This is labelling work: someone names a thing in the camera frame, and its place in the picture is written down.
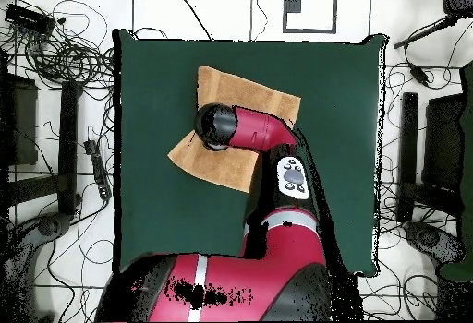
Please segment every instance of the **white stripe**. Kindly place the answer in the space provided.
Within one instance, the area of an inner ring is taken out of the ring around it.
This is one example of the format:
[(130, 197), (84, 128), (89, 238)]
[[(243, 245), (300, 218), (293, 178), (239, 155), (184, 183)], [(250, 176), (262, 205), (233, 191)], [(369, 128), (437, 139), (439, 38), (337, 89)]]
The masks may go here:
[[(314, 233), (317, 233), (316, 221), (311, 216), (309, 216), (309, 214), (303, 213), (301, 211), (283, 210), (280, 212), (275, 212), (271, 216), (267, 217), (264, 222), (267, 222), (269, 224), (268, 231), (270, 231), (274, 227), (277, 227), (278, 225), (283, 224), (284, 222), (292, 222), (293, 224), (307, 227)], [(244, 236), (246, 236), (248, 232), (249, 232), (249, 226), (245, 224)]]
[[(194, 280), (194, 287), (196, 285), (205, 286), (205, 276), (207, 274), (207, 257), (199, 255), (199, 260), (197, 261), (196, 268), (196, 278)], [(200, 321), (200, 311), (202, 308), (197, 310), (190, 309), (188, 312), (188, 321), (189, 322), (199, 322)]]

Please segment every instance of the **orange cloth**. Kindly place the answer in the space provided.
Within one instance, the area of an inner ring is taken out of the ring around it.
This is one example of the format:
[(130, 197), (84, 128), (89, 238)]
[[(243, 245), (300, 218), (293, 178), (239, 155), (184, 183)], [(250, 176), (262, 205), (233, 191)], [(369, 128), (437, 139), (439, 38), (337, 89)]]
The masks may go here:
[[(219, 102), (276, 115), (292, 128), (300, 98), (238, 76), (201, 66), (198, 73), (198, 107)], [(258, 153), (228, 147), (206, 149), (194, 131), (189, 132), (168, 154), (178, 167), (193, 176), (248, 193)]]

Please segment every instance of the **black equipment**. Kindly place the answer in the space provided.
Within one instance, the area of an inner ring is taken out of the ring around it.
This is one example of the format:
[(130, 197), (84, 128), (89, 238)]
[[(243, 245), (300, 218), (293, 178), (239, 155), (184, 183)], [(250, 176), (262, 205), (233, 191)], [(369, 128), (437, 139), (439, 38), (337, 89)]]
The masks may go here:
[(396, 43), (394, 48), (407, 47), (410, 43), (425, 38), (433, 32), (454, 26), (462, 18), (473, 18), (473, 0), (443, 0), (443, 12), (446, 14), (444, 19), (436, 22), (428, 29)]
[[(80, 197), (77, 182), (78, 99), (82, 88), (64, 82), (61, 95), (58, 174), (8, 182), (14, 154), (14, 91), (7, 76), (7, 54), (0, 53), (0, 321), (52, 321), (41, 318), (34, 304), (34, 268), (41, 247), (64, 235), (76, 213)], [(57, 194), (58, 212), (42, 215), (8, 229), (9, 207)]]
[(21, 133), (13, 134), (14, 146), (7, 155), (9, 165), (35, 164), (38, 161), (38, 151), (34, 145), (36, 140), (36, 102), (38, 88), (34, 80), (8, 73), (6, 76), (9, 90), (14, 91), (14, 100), (7, 101), (9, 112), (13, 114), (13, 125)]
[(103, 166), (102, 155), (97, 143), (93, 140), (84, 142), (85, 152), (91, 156), (93, 167), (93, 179), (99, 187), (99, 196), (103, 201), (108, 201), (112, 197), (112, 189), (108, 183), (105, 167)]
[(464, 205), (459, 192), (463, 137), (459, 119), (465, 109), (466, 100), (466, 95), (461, 93), (429, 101), (422, 183), (416, 183), (418, 95), (413, 92), (404, 93), (399, 138), (396, 221), (412, 220), (415, 201), (454, 217), (463, 212)]
[[(423, 222), (404, 225), (409, 245), (428, 255), (433, 266), (455, 263), (465, 255), (463, 243), (455, 236)], [(473, 318), (473, 282), (452, 282), (437, 277), (435, 319), (471, 320)]]
[(9, 4), (5, 21), (10, 23), (23, 35), (29, 35), (38, 40), (46, 40), (55, 29), (55, 20), (31, 9)]

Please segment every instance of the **black border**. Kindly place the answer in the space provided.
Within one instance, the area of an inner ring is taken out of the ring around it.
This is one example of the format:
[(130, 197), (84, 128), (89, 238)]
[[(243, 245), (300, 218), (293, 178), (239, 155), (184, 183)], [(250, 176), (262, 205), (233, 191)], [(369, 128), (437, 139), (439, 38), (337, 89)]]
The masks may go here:
[(284, 34), (336, 34), (336, 17), (337, 17), (338, 1), (334, 0), (332, 6), (332, 28), (329, 30), (315, 30), (315, 29), (288, 29), (287, 28), (287, 2), (284, 0), (283, 11), (283, 33)]
[(114, 161), (114, 256), (112, 260), (112, 274), (120, 271), (122, 257), (122, 104), (121, 104), (121, 72), (122, 72), (122, 43), (120, 29), (112, 30), (114, 40), (114, 144), (116, 144)]

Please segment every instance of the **green table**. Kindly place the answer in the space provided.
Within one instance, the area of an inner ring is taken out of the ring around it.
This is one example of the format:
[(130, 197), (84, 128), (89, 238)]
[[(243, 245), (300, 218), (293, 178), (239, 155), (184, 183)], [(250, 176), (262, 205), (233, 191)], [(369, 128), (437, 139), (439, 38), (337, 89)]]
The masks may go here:
[(379, 63), (364, 44), (121, 38), (121, 266), (143, 252), (237, 255), (247, 195), (194, 178), (167, 153), (193, 127), (199, 66), (302, 98), (297, 125), (321, 175), (348, 270), (375, 274)]

